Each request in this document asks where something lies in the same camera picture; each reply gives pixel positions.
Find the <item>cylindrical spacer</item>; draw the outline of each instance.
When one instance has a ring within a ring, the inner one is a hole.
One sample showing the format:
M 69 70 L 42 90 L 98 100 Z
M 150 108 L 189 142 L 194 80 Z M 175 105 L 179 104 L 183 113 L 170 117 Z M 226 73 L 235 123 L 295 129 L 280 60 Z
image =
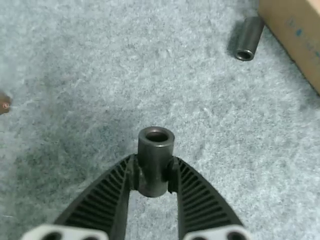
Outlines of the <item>cylindrical spacer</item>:
M 265 23 L 259 16 L 245 19 L 235 49 L 237 59 L 242 61 L 254 59 L 264 26 Z
M 151 126 L 140 131 L 138 140 L 138 191 L 156 198 L 168 191 L 166 171 L 173 157 L 174 134 L 163 127 Z

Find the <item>gray carpet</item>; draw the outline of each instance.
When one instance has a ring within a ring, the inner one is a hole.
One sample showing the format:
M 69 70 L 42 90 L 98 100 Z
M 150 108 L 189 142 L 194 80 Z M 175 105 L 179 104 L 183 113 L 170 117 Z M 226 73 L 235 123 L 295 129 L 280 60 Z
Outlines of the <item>gray carpet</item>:
M 0 239 L 52 222 L 162 126 L 257 240 L 320 239 L 320 97 L 253 0 L 1 0 Z M 127 240 L 177 240 L 176 195 L 130 197 Z

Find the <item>hole in cylinder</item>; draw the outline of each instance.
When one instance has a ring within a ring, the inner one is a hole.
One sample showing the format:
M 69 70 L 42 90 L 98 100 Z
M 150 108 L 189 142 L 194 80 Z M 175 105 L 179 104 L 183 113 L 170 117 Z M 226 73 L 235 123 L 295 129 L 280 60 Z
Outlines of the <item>hole in cylinder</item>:
M 245 60 L 245 61 L 251 60 L 251 58 L 252 58 L 251 54 L 248 52 L 245 52 L 245 51 L 238 51 L 236 53 L 236 57 L 238 59 Z
M 169 139 L 168 136 L 161 131 L 148 132 L 145 137 L 146 139 L 156 143 L 164 142 Z
M 61 240 L 61 238 L 62 238 L 61 233 L 54 231 L 45 235 L 41 240 Z

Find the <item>screw hole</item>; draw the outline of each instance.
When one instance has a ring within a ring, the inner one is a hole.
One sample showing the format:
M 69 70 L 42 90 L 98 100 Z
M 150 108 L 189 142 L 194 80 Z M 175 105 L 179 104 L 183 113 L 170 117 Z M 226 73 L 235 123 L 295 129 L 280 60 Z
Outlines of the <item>screw hole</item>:
M 85 239 L 83 240 L 99 240 L 97 237 L 94 237 L 94 236 L 90 236 L 90 237 L 86 237 Z
M 8 109 L 9 108 L 9 104 L 7 102 L 5 102 L 3 105 L 2 105 L 3 109 Z
M 169 139 L 165 133 L 160 132 L 160 131 L 148 132 L 145 137 L 146 137 L 146 139 L 148 139 L 152 142 L 156 142 L 156 143 L 165 142 Z
M 62 239 L 61 233 L 54 231 L 45 235 L 41 240 L 61 240 L 61 239 Z
M 246 240 L 241 233 L 233 231 L 228 234 L 228 240 Z

